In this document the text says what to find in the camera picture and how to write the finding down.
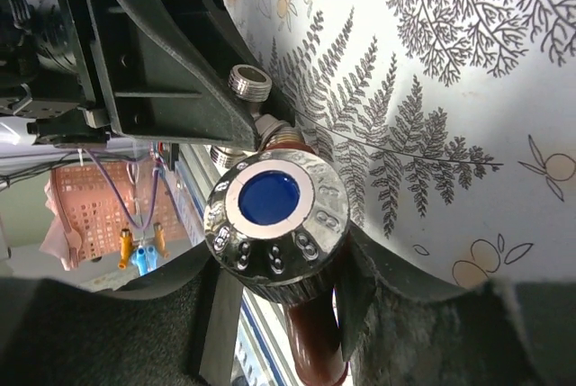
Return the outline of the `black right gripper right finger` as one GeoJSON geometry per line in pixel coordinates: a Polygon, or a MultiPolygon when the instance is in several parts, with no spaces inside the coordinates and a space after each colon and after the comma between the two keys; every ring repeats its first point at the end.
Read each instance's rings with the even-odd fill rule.
{"type": "Polygon", "coordinates": [[[339,278],[344,357],[358,385],[572,385],[575,284],[446,283],[348,234],[339,278]]]}

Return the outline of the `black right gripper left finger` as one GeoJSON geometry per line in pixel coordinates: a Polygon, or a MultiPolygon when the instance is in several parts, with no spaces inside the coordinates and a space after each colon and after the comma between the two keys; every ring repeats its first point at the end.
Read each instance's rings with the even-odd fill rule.
{"type": "Polygon", "coordinates": [[[115,291],[1,282],[4,385],[227,385],[242,287],[206,246],[115,291]]]}

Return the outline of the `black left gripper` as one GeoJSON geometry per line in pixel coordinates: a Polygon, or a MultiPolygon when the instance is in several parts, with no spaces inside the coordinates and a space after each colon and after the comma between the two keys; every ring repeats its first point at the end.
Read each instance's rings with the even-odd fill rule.
{"type": "Polygon", "coordinates": [[[58,0],[85,95],[112,131],[253,150],[256,124],[230,90],[255,65],[222,0],[58,0]]]}

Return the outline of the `chrome threaded pipe nipple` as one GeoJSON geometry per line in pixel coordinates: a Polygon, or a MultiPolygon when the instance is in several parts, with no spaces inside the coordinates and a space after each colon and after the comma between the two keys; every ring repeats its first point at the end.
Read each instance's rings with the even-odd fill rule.
{"type": "Polygon", "coordinates": [[[255,122],[256,152],[276,143],[302,139],[299,131],[289,122],[262,113],[262,106],[273,86],[271,77],[265,71],[248,64],[235,65],[229,72],[228,85],[255,122]]]}

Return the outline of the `brown water faucet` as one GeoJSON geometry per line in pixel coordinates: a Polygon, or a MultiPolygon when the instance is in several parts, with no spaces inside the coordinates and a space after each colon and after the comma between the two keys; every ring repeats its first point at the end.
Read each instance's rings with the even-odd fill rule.
{"type": "Polygon", "coordinates": [[[340,385],[347,377],[332,296],[349,223],[343,182],[303,138],[240,160],[213,186],[203,214],[217,262],[283,307],[305,385],[340,385]]]}

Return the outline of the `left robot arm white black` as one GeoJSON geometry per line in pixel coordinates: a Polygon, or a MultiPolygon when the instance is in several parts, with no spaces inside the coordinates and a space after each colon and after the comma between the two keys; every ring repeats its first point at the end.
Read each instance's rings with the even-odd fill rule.
{"type": "Polygon", "coordinates": [[[258,112],[294,119],[222,0],[1,0],[1,113],[40,144],[254,150],[258,112]]]}

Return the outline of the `orange blue hanging valves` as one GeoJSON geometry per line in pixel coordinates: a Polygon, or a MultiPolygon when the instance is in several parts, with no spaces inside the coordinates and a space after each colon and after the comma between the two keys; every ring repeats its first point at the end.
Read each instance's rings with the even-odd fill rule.
{"type": "Polygon", "coordinates": [[[143,276],[154,272],[158,268],[158,259],[167,259],[170,256],[167,250],[167,243],[163,226],[156,222],[153,225],[154,237],[143,238],[136,242],[129,229],[123,229],[120,235],[120,260],[118,268],[126,269],[129,265],[134,265],[143,276]]]}

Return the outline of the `pink plastic basket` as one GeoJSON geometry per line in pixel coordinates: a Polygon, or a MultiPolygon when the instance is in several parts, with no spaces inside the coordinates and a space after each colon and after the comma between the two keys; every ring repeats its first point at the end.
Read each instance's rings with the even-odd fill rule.
{"type": "Polygon", "coordinates": [[[167,243],[187,238],[163,180],[157,183],[157,195],[152,195],[153,167],[150,161],[133,168],[123,161],[105,162],[103,168],[114,186],[94,164],[52,170],[45,194],[54,219],[40,251],[56,257],[69,271],[83,261],[120,253],[123,229],[129,229],[134,239],[154,237],[153,227],[139,232],[131,226],[126,212],[139,225],[152,213],[150,223],[163,226],[167,243]]]}

